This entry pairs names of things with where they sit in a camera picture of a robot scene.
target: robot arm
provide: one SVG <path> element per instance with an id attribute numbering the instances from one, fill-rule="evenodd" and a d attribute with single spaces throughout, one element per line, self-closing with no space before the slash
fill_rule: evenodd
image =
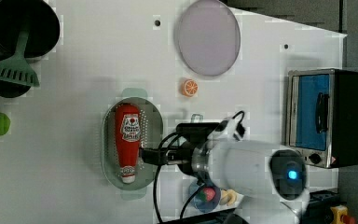
<path id="1" fill-rule="evenodd" d="M 310 201 L 302 157 L 289 147 L 241 141 L 244 113 L 237 115 L 225 119 L 208 134 L 192 124 L 191 129 L 186 129 L 188 135 L 182 132 L 187 141 L 181 146 L 163 148 L 162 152 L 145 149 L 144 162 L 177 164 L 186 175 L 244 195 L 227 224 L 299 223 Z M 210 127 L 211 123 L 202 125 Z"/>
<path id="2" fill-rule="evenodd" d="M 198 172 L 208 174 L 200 176 L 245 196 L 226 223 L 299 222 L 310 195 L 306 167 L 297 152 L 256 141 L 219 141 L 207 157 L 207 169 Z"/>

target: green ball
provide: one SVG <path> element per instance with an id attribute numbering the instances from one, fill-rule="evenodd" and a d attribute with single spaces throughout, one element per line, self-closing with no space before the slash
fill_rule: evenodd
<path id="1" fill-rule="evenodd" d="M 0 135 L 4 135 L 10 128 L 10 118 L 6 114 L 0 113 Z"/>

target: red ketchup bottle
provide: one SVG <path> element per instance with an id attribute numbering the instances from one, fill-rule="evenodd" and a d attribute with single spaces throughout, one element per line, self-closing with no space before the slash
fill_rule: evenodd
<path id="1" fill-rule="evenodd" d="M 141 140 L 139 109 L 130 104 L 116 109 L 116 148 L 123 183 L 135 181 L 135 166 Z"/>

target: black pot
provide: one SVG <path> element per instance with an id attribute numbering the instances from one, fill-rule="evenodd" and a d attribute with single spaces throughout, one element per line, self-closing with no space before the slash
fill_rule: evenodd
<path id="1" fill-rule="evenodd" d="M 30 23 L 25 58 L 43 56 L 57 44 L 60 22 L 47 3 L 43 0 L 0 0 L 0 61 L 14 54 L 25 14 Z M 2 97 L 18 97 L 29 89 L 28 86 L 0 81 Z"/>

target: toaster oven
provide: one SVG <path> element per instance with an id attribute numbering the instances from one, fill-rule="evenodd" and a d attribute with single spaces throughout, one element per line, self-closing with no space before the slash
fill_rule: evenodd
<path id="1" fill-rule="evenodd" d="M 358 164 L 358 73 L 337 69 L 289 72 L 286 145 L 306 164 Z"/>

